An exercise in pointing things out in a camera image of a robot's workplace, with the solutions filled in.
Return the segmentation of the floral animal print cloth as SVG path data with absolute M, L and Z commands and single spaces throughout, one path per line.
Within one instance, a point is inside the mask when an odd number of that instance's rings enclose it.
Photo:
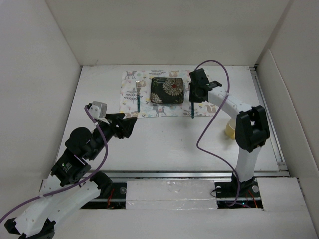
M 126 117 L 183 117 L 191 115 L 189 70 L 124 71 L 120 112 Z

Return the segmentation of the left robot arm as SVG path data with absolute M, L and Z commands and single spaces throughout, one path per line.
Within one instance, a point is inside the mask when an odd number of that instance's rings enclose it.
M 57 225 L 74 211 L 111 193 L 112 180 L 99 168 L 87 176 L 91 166 L 86 161 L 94 160 L 102 150 L 108 151 L 112 137 L 129 138 L 137 117 L 127 118 L 124 113 L 88 116 L 96 128 L 78 127 L 71 132 L 66 150 L 43 181 L 39 195 L 27 200 L 29 207 L 18 217 L 1 218 L 10 234 L 21 239 L 51 239 Z

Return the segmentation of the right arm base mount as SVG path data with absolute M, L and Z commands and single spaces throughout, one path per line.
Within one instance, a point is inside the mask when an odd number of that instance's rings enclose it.
M 210 195 L 217 200 L 218 209 L 262 209 L 257 179 L 240 182 L 233 174 L 229 182 L 215 182 Z

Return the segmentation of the silver fork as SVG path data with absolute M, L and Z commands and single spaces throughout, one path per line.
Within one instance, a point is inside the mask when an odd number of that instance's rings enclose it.
M 136 90 L 137 90 L 137 111 L 140 112 L 140 90 L 141 90 L 140 81 L 136 81 Z

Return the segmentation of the black floral square plate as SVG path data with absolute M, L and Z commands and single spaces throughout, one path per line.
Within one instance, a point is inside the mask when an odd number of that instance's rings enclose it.
M 153 77 L 150 101 L 155 104 L 182 104 L 184 102 L 184 82 L 182 78 Z

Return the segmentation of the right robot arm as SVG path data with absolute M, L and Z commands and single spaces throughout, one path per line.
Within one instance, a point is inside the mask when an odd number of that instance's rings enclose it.
M 270 137 L 270 131 L 263 106 L 252 106 L 229 94 L 218 81 L 209 82 L 203 69 L 189 73 L 189 101 L 215 104 L 235 120 L 235 140 L 239 146 L 236 181 L 230 184 L 231 192 L 242 196 L 249 189 L 247 181 L 254 177 L 258 155 Z

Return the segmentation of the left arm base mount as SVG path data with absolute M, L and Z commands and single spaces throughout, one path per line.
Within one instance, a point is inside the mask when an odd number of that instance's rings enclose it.
M 126 208 L 127 183 L 125 181 L 113 181 L 107 194 L 92 199 L 81 209 L 93 210 L 120 210 Z

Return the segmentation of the silver spoon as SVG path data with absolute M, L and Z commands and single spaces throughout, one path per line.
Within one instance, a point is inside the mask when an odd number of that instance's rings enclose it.
M 194 118 L 194 102 L 190 102 L 191 104 L 191 118 Z

